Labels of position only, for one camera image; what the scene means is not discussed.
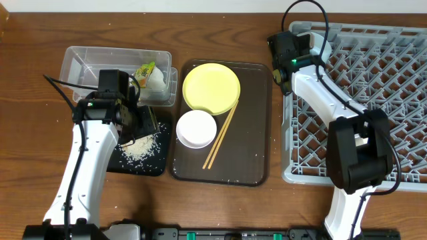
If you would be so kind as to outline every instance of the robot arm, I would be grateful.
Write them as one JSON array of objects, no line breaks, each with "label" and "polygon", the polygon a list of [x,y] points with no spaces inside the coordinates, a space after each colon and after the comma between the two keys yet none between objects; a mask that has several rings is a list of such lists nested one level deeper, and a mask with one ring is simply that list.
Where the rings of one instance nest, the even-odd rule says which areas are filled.
[{"label": "robot arm", "polygon": [[[99,227],[99,204],[105,172],[119,135],[113,123],[103,124],[102,120],[83,121],[82,123],[87,139],[87,150],[83,155],[71,196],[70,224],[76,224],[78,219],[85,219],[87,223],[93,223]],[[80,145],[81,133],[79,125],[75,125],[73,144],[61,186],[43,220],[50,219],[52,225],[64,224],[63,203],[79,155]]]},{"label": "robot arm", "polygon": [[[323,80],[328,84],[341,98],[350,102],[350,105],[364,112],[366,108],[353,101],[334,82],[325,74],[324,68],[320,67],[320,74]],[[318,81],[316,75],[316,66],[310,65],[302,67],[298,72],[292,75],[292,90],[302,97],[310,107],[319,115],[320,119],[329,126],[331,121],[339,117],[351,118],[358,114],[345,108],[329,91]]]},{"label": "robot arm", "polygon": [[[129,75],[118,70],[99,72],[98,91],[79,101],[73,110],[73,143],[61,186],[42,225],[27,226],[23,239],[64,239],[65,228],[74,239],[139,239],[134,224],[115,225],[99,230],[99,204],[108,162],[117,144],[135,141],[159,131],[151,107],[137,107],[139,93],[129,88]],[[85,134],[82,149],[81,123]],[[80,151],[84,151],[79,166]],[[65,202],[72,186],[69,225],[64,223]]]},{"label": "robot arm", "polygon": [[[292,91],[307,101],[328,126],[326,169],[335,185],[332,206],[324,225],[329,238],[345,240],[350,236],[353,220],[364,193],[373,192],[385,175],[392,170],[392,153],[373,126],[344,106],[318,80],[316,65],[324,83],[341,99],[360,113],[371,118],[385,133],[389,133],[388,118],[382,110],[367,111],[353,101],[325,74],[325,64],[331,53],[327,42],[321,57],[324,38],[317,33],[297,36],[289,31],[268,38],[273,55],[274,81],[284,95]],[[360,217],[354,227],[354,236],[360,234],[368,197],[363,202]]]}]

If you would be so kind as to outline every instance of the gray dish rack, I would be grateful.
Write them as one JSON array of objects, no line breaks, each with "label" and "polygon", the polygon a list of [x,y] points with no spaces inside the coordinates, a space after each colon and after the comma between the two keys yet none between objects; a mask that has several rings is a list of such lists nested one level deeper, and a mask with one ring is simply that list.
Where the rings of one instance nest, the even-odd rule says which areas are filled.
[{"label": "gray dish rack", "polygon": [[[368,109],[389,116],[402,163],[399,190],[427,191],[427,29],[329,24],[327,73]],[[296,21],[290,31],[324,35],[325,23]],[[327,127],[300,97],[284,97],[282,177],[288,183],[332,185],[327,177]],[[393,170],[379,189],[396,180]]]}]

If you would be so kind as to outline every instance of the chopsticks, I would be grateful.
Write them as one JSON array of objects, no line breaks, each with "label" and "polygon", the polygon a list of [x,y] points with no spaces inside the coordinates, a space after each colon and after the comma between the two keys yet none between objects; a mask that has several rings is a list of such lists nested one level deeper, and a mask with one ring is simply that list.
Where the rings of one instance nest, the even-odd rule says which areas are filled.
[{"label": "chopsticks", "polygon": [[238,106],[239,100],[236,102],[236,104],[232,107],[232,109],[230,110],[230,112],[228,113],[228,116],[226,118],[226,121],[224,122],[224,124],[222,125],[220,134],[218,134],[218,136],[216,137],[215,143],[213,143],[212,149],[209,152],[209,155],[207,156],[207,159],[205,161],[205,164],[203,164],[202,169],[206,168],[207,163],[209,163],[209,158],[211,157],[212,153],[212,159],[211,159],[211,163],[209,164],[209,166],[207,167],[208,169],[211,169],[212,163],[214,163],[215,161],[215,157],[216,154],[218,152],[218,149],[220,149],[221,143],[222,143],[222,139],[224,138],[224,136],[226,135],[227,129],[228,129],[228,125],[230,124],[230,122],[232,121],[233,118],[233,114],[234,111],[236,110],[236,107]]}]

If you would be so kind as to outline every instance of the yellow packaging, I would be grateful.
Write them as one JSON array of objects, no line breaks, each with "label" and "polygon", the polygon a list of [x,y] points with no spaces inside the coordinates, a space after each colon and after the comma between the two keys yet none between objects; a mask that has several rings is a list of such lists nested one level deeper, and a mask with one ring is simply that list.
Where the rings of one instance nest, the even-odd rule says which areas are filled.
[{"label": "yellow packaging", "polygon": [[136,72],[135,72],[135,78],[139,83],[139,86],[141,88],[145,88],[147,85],[147,80],[149,78],[149,75],[153,71],[155,66],[154,62],[143,64]]}]

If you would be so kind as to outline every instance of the green connector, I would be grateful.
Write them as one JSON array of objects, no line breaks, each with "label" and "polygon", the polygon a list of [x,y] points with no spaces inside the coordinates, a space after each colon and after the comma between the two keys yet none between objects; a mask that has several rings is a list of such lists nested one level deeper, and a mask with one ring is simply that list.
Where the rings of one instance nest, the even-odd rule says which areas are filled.
[{"label": "green connector", "polygon": [[187,233],[187,240],[195,240],[195,233]]},{"label": "green connector", "polygon": [[274,233],[273,234],[273,240],[282,240],[282,234],[280,234],[280,233]]}]

